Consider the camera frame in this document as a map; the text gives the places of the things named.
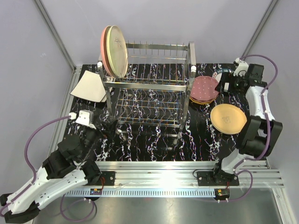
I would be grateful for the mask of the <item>pink dotted plate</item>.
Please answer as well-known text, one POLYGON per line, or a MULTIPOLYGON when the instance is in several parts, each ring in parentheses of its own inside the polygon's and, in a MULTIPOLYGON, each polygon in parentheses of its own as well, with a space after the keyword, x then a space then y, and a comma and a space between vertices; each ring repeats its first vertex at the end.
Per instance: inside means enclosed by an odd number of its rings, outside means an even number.
POLYGON ((194 79, 190 97, 194 100, 206 102, 216 98, 219 94, 215 88, 218 81, 209 76, 199 76, 194 79))

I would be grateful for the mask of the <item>square black-rimmed plate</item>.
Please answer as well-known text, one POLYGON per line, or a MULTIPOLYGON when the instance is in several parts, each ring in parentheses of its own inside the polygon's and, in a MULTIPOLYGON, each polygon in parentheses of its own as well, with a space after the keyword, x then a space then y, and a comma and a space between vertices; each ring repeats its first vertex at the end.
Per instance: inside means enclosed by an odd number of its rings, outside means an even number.
POLYGON ((99 74, 86 70, 70 94, 84 100, 101 102, 106 91, 99 74))

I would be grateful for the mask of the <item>beige tan round plate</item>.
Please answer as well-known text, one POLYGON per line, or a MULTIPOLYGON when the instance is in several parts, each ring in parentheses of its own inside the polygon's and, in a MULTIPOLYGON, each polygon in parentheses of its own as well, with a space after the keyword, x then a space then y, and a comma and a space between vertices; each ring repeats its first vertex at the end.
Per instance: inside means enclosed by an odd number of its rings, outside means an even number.
POLYGON ((247 122, 245 113, 238 107, 230 104, 215 106, 210 112, 212 125, 224 134, 238 134, 247 122))

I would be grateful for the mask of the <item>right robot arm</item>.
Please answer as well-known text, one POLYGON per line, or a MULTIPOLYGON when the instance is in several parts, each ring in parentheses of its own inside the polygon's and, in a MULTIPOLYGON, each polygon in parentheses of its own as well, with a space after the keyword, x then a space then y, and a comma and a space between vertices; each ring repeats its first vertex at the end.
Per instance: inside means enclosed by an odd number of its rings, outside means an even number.
POLYGON ((216 185, 234 181, 239 168, 248 161, 269 156, 281 134, 283 125, 271 114, 269 85, 262 81, 264 66, 249 64, 234 72, 223 72, 215 90, 221 93, 243 93, 249 105, 249 117, 238 135, 235 150, 215 164, 211 179, 216 185))

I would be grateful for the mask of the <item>cream round plate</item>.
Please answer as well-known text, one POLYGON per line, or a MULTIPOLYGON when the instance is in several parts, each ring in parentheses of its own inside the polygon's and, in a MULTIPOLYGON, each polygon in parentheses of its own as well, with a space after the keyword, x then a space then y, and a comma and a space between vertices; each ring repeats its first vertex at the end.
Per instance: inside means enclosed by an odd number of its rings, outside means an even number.
POLYGON ((128 50, 121 29, 113 25, 106 36, 108 63, 117 78, 124 78, 128 70, 128 50))

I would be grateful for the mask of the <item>pink round plate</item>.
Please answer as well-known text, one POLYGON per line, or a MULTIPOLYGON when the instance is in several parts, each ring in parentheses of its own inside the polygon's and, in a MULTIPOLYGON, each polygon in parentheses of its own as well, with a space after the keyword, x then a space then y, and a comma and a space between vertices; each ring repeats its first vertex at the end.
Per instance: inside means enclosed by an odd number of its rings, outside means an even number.
POLYGON ((108 73, 109 76, 115 77, 107 57, 107 34, 110 28, 111 26, 105 27, 101 33, 100 50, 101 50, 102 63, 105 67, 106 72, 108 73))

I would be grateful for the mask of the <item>teal-rimmed lettered plate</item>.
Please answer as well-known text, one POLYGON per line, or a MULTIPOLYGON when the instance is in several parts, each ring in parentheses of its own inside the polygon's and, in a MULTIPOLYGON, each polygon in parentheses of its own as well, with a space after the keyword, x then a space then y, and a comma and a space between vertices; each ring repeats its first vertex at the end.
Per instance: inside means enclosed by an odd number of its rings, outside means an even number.
POLYGON ((215 71, 212 75, 212 78, 214 78, 217 82, 220 82, 221 80, 221 76, 223 72, 227 72, 227 73, 234 73, 234 70, 231 69, 219 69, 217 71, 215 71))

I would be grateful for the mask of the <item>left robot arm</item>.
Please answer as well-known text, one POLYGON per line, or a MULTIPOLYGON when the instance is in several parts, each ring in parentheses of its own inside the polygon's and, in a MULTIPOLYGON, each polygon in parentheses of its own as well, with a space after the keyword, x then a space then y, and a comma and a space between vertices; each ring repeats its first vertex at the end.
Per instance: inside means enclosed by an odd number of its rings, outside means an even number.
POLYGON ((113 139, 117 120, 87 127, 83 136, 70 134, 57 145, 33 177, 19 190, 0 197, 1 217, 7 224, 24 224, 38 216, 40 211, 60 196, 80 186, 103 186, 112 182, 113 171, 100 171, 90 156, 92 146, 100 139, 113 139))

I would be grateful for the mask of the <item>yellow dotted plate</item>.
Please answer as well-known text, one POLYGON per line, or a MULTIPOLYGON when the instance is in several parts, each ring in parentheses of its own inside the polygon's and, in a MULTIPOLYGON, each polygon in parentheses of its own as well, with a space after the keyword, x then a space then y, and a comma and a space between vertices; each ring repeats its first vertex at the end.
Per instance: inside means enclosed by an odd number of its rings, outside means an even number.
POLYGON ((194 98, 192 98, 192 97, 189 97, 189 99, 193 102, 193 103, 196 103, 196 104, 198 104, 198 105, 207 105, 207 104, 211 104, 212 102, 214 102, 215 100, 216 100, 216 98, 213 98, 213 99, 211 99, 211 100, 209 100, 209 101, 198 101, 198 100, 196 100, 196 99, 194 99, 194 98))

